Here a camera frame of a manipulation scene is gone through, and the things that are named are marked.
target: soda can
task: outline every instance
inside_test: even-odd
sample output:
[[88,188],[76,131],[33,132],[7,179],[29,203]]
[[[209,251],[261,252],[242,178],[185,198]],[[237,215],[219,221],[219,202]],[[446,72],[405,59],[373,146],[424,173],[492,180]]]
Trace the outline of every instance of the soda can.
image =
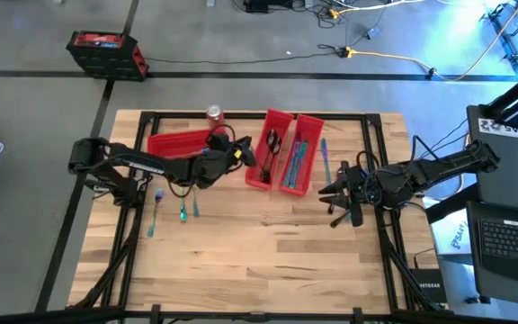
[[225,119],[223,118],[223,110],[216,104],[212,104],[207,108],[207,119],[209,120],[209,126],[212,129],[225,123]]

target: black metal frame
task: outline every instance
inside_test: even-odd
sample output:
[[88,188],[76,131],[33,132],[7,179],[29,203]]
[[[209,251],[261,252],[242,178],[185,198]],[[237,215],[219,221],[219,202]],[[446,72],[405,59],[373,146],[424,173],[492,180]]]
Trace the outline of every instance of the black metal frame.
[[[251,119],[262,120],[265,118],[265,112],[226,112],[225,117],[228,120],[233,119]],[[313,117],[323,120],[338,121],[354,121],[360,122],[362,126],[363,145],[365,150],[372,152],[371,131],[370,126],[375,128],[375,135],[378,142],[378,150],[380,155],[380,163],[385,166],[389,161],[387,158],[387,150],[383,136],[381,118],[376,113],[311,113]],[[137,136],[135,138],[134,149],[141,150],[141,144],[146,134],[147,126],[151,125],[151,135],[157,134],[159,130],[160,120],[168,118],[206,118],[205,112],[142,112],[139,118],[139,126]],[[368,166],[374,168],[370,157],[367,156]],[[130,176],[137,175],[136,170],[130,170]],[[81,195],[79,186],[76,186],[71,194],[71,201],[67,208],[66,219],[73,218],[78,205],[78,197]],[[246,320],[250,322],[266,322],[269,320],[345,320],[351,323],[363,323],[364,321],[380,321],[380,322],[404,322],[404,323],[511,323],[508,320],[497,319],[481,319],[473,317],[465,317],[454,315],[448,311],[434,311],[433,308],[425,307],[424,293],[419,287],[416,279],[407,267],[405,245],[403,242],[402,232],[398,217],[394,212],[389,213],[391,228],[393,229],[393,238],[395,245],[391,243],[387,233],[387,227],[383,218],[383,210],[375,209],[375,217],[377,220],[378,236],[380,239],[380,252],[382,257],[383,272],[385,275],[385,283],[388,296],[388,304],[390,314],[385,315],[366,315],[362,314],[360,308],[353,308],[352,312],[345,314],[320,314],[320,313],[268,313],[268,312],[207,312],[207,311],[162,311],[160,305],[152,306],[152,310],[130,311],[125,310],[127,304],[131,271],[135,260],[135,251],[138,244],[138,232],[141,219],[143,217],[143,207],[147,186],[143,185],[139,188],[140,203],[135,208],[135,216],[128,237],[124,239],[124,229],[127,225],[130,209],[121,208],[117,228],[112,245],[112,254],[110,264],[98,280],[94,288],[75,306],[67,307],[65,310],[45,311],[48,306],[50,290],[56,274],[54,267],[50,267],[46,276],[51,278],[51,285],[44,284],[38,306],[42,309],[33,313],[14,314],[0,316],[0,323],[104,323],[108,320],[121,320],[130,318],[150,319],[150,323],[159,324],[166,319],[179,320]],[[65,249],[67,241],[60,240],[56,249]],[[116,306],[110,306],[113,279],[116,271],[125,260],[123,268],[123,277],[121,282],[121,292]],[[393,278],[393,270],[391,262],[397,267],[401,273],[406,307],[407,310],[401,310],[397,305],[397,294],[395,281]],[[96,302],[102,297],[100,307],[94,307]]]

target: wooden table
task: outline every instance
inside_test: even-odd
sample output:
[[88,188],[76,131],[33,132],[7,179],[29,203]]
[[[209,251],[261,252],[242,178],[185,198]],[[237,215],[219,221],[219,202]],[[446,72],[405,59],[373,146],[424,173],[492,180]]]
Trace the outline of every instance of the wooden table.
[[[118,111],[111,141],[132,148],[140,113]],[[409,159],[403,116],[383,113],[381,119],[389,162]],[[228,123],[238,137],[253,136],[256,147],[263,121]],[[203,119],[172,119],[162,120],[159,131],[207,127]],[[354,164],[355,155],[363,150],[362,130],[356,122],[326,121],[322,136],[327,140],[331,170],[336,170],[341,160]],[[371,139],[376,148],[375,137]],[[290,140],[288,136],[280,154],[279,172]],[[359,228],[345,222],[331,229],[329,222],[341,209],[327,215],[327,205],[318,201],[317,190],[326,185],[320,152],[314,163],[311,188],[303,198],[276,188],[265,192],[247,186],[242,168],[207,190],[197,190],[199,218],[192,216],[190,195],[186,223],[179,220],[180,200],[168,194],[158,207],[155,236],[147,238],[154,192],[158,187],[168,192],[166,180],[156,176],[148,186],[128,309],[147,311],[159,303],[165,311],[349,313],[353,307],[361,307],[367,314],[389,313],[374,212],[363,207],[364,224]],[[69,304],[82,299],[106,268],[118,215],[119,208],[112,205],[109,195],[94,202]],[[407,259],[433,247],[420,209],[405,208],[400,221]],[[418,259],[421,267],[437,267],[433,253],[421,254]],[[398,304],[404,308],[400,276],[394,266],[393,273]],[[114,301],[120,282],[118,274]]]

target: gray floor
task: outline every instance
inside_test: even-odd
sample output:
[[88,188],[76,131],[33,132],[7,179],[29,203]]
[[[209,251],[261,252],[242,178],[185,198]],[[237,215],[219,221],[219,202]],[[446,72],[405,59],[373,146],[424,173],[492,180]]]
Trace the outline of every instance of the gray floor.
[[[361,0],[361,5],[377,2]],[[130,1],[0,0],[0,69],[77,70],[65,51],[73,30],[120,31]],[[354,13],[351,39],[372,26],[379,12]],[[381,35],[363,40],[358,50],[408,55],[445,74],[460,74],[495,36],[480,12],[435,1],[389,8]],[[204,1],[140,0],[131,34],[144,54],[164,59],[253,60],[306,55],[318,43],[344,44],[345,25],[317,27],[309,13],[269,15],[237,13],[228,0],[215,8]],[[513,74],[500,46],[495,46],[473,74]],[[255,71],[421,74],[412,62],[381,58],[335,57],[247,66],[170,65],[152,63],[152,71]],[[193,109],[209,104],[225,109],[401,112],[409,134],[434,142],[465,119],[468,104],[493,100],[510,83],[435,83],[408,81],[150,79],[116,82],[103,122],[109,136],[119,109]],[[73,141],[89,134],[104,82],[81,78],[0,77],[0,314],[33,309],[58,235],[68,193],[75,178],[67,173]],[[466,129],[458,130],[457,135]],[[461,144],[442,149],[449,153]],[[457,180],[429,194],[450,194]],[[51,307],[64,307],[83,243],[91,208],[90,194],[80,204]],[[518,319],[518,304],[465,305],[475,294],[472,270],[441,262],[451,307],[458,313]]]

